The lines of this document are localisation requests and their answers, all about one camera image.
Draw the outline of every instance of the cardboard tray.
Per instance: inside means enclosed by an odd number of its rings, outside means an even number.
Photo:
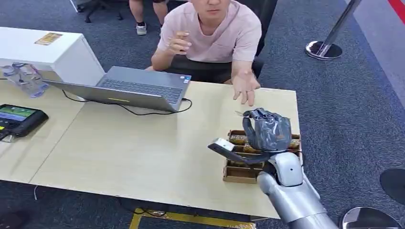
[[[243,130],[231,130],[228,133],[228,141],[236,145],[235,152],[243,157],[259,155],[260,151],[253,149],[246,140],[246,134]],[[299,157],[303,165],[301,152],[301,136],[292,135],[292,141],[289,149],[299,151],[293,152]],[[244,184],[256,184],[256,177],[262,171],[264,163],[246,165],[226,159],[223,172],[223,180],[227,182],[236,182]]]

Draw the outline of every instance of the wooden table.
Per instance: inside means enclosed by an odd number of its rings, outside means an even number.
[[[0,80],[0,105],[11,104],[43,110],[50,117],[37,131],[13,143],[0,142],[0,179],[29,183],[73,122],[83,104],[64,98],[56,88],[29,98],[11,82]]]
[[[252,108],[232,100],[231,85],[192,82],[185,97],[192,100],[193,107],[172,115],[135,116],[116,105],[87,103],[31,183],[278,218],[257,185],[223,182],[225,159],[207,148],[213,139],[226,138],[229,130],[242,129],[242,118],[235,111]],[[59,98],[59,103],[48,104],[49,111],[56,112],[61,104],[72,104],[63,98]],[[181,108],[188,105],[183,102]],[[257,90],[256,107],[289,117],[292,132],[299,134],[294,91]],[[139,113],[146,111],[131,109]],[[62,122],[56,117],[73,114],[50,115],[54,122]],[[49,143],[42,146],[47,147],[41,151],[43,156],[58,139],[49,135],[51,123],[52,120],[39,131],[42,140]],[[30,155],[35,154],[34,150],[30,151]]]

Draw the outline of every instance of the robotic arm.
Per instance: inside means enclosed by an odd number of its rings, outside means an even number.
[[[337,229],[305,175],[299,158],[287,151],[291,142],[290,120],[263,108],[246,111],[243,116],[249,144],[261,150],[261,155],[243,158],[234,152],[234,144],[221,138],[215,139],[208,148],[233,161],[265,162],[257,182],[281,220],[291,229]]]

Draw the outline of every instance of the floor marking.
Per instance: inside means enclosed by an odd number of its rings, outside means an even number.
[[[142,209],[137,208],[137,209],[135,209],[135,211],[141,212]],[[150,210],[149,212],[151,212],[152,214],[156,214],[156,215],[161,214],[160,211],[154,212],[153,210]],[[139,223],[140,223],[142,217],[160,218],[160,219],[189,222],[189,223],[199,223],[199,224],[218,226],[218,227],[227,227],[227,228],[256,229],[255,223],[239,222],[239,221],[234,221],[234,220],[217,219],[217,218],[202,217],[202,216],[193,216],[193,215],[179,214],[179,213],[173,213],[173,212],[167,212],[166,215],[163,217],[154,217],[148,213],[142,213],[140,215],[134,214],[134,217],[132,218],[129,229],[138,229]]]

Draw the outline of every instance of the gray robotic glove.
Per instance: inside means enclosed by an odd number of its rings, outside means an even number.
[[[271,156],[287,151],[291,142],[291,123],[286,117],[257,108],[243,113],[243,128],[249,144],[261,155],[241,157],[233,152],[234,145],[224,139],[215,139],[208,147],[224,157],[246,164],[267,162]]]
[[[291,142],[290,119],[279,114],[257,108],[243,113],[243,129],[249,144],[263,152],[285,152]],[[255,128],[250,119],[254,119]]]

